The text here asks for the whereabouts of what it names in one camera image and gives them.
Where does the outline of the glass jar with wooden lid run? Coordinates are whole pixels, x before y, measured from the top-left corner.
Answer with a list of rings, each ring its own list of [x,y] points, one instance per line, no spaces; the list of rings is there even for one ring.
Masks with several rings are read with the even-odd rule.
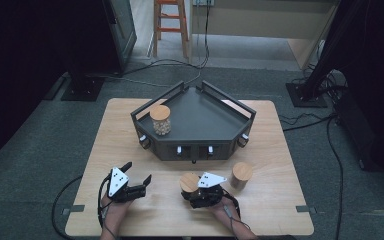
[[[192,193],[198,189],[200,177],[195,173],[184,173],[180,180],[180,188],[183,192]]]
[[[159,136],[164,136],[171,131],[171,110],[165,105],[158,105],[150,111],[153,129]]]
[[[237,190],[243,189],[253,175],[253,168],[245,162],[236,163],[231,171],[230,185]]]

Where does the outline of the black metal stand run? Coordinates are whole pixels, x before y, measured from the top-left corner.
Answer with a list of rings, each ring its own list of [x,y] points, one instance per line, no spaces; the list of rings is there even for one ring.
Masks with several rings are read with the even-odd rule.
[[[320,86],[323,80],[334,69],[333,57],[340,41],[344,38],[347,29],[350,27],[358,11],[365,3],[369,2],[370,0],[340,1],[339,9],[343,14],[335,15],[334,21],[337,23],[337,26],[334,29],[330,29],[328,41],[324,45],[321,58],[315,66],[315,69],[303,83],[285,84],[295,107],[325,108],[327,106],[321,97],[323,90],[320,89]]]
[[[62,101],[86,101],[97,100],[104,80],[99,77],[87,77],[76,62],[68,64],[70,83],[66,87]]]

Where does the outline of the person's left hand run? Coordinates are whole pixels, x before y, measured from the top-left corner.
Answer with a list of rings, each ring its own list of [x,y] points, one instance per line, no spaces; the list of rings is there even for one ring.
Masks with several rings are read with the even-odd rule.
[[[132,204],[131,201],[125,203],[112,202],[106,195],[101,198],[100,213],[105,219],[111,221],[122,221]]]

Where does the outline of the orange wooden step ladder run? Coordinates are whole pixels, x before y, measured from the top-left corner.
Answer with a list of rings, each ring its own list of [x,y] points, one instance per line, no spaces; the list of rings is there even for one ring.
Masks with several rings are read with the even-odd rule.
[[[168,14],[163,12],[164,6],[176,6],[176,14]],[[178,20],[178,27],[164,27],[162,21]],[[181,36],[181,45],[183,57],[188,57],[188,29],[184,0],[154,0],[154,16],[153,16],[153,56],[158,54],[158,41],[162,38],[163,33],[179,33]]]

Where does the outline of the grey tape strip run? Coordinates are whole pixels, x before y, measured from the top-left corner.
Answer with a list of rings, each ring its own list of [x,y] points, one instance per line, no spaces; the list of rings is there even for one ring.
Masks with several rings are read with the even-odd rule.
[[[307,212],[310,214],[316,214],[317,213],[317,209],[315,207],[311,207],[311,206],[307,206],[307,205],[296,206],[296,211],[298,213],[304,213],[304,212]]]
[[[83,212],[85,208],[85,205],[72,205],[68,208],[63,208],[61,211],[61,215],[69,215],[72,212]]]

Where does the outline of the person's right hand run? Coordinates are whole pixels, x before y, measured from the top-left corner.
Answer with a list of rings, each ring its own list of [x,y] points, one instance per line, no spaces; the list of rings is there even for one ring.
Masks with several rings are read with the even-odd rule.
[[[233,201],[226,197],[223,197],[216,205],[209,207],[208,210],[218,221],[227,226],[231,221],[240,219]]]

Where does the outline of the dark equipment box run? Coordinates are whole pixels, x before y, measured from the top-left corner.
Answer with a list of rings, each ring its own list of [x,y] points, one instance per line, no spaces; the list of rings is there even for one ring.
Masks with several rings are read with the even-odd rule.
[[[334,108],[355,144],[359,167],[364,171],[384,172],[384,130],[378,134],[372,130],[350,93],[345,93]]]

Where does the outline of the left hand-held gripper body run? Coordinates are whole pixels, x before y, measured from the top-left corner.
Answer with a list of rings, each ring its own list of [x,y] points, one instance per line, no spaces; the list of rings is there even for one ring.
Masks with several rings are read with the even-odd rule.
[[[120,168],[114,167],[110,172],[107,196],[113,202],[125,203],[146,196],[146,188],[141,185],[128,186],[129,177]]]

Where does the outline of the dark grey corner storage rack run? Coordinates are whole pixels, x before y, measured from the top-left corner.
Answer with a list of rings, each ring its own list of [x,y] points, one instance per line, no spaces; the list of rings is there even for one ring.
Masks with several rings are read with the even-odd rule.
[[[166,106],[168,132],[159,135],[151,113]],[[227,160],[249,141],[256,111],[204,81],[180,82],[131,113],[140,145],[163,161]]]

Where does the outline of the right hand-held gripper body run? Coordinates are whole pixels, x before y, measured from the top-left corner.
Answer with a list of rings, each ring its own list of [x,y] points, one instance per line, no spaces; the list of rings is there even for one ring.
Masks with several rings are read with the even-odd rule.
[[[218,204],[224,195],[221,184],[226,181],[226,177],[204,172],[197,182],[197,189],[187,197],[191,207],[204,208]]]

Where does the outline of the beige wooden cabinet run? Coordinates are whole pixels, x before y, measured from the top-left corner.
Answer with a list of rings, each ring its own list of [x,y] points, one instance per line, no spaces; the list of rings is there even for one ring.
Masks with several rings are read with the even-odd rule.
[[[282,38],[300,68],[309,65],[325,38],[340,0],[215,0],[193,6],[189,34]]]

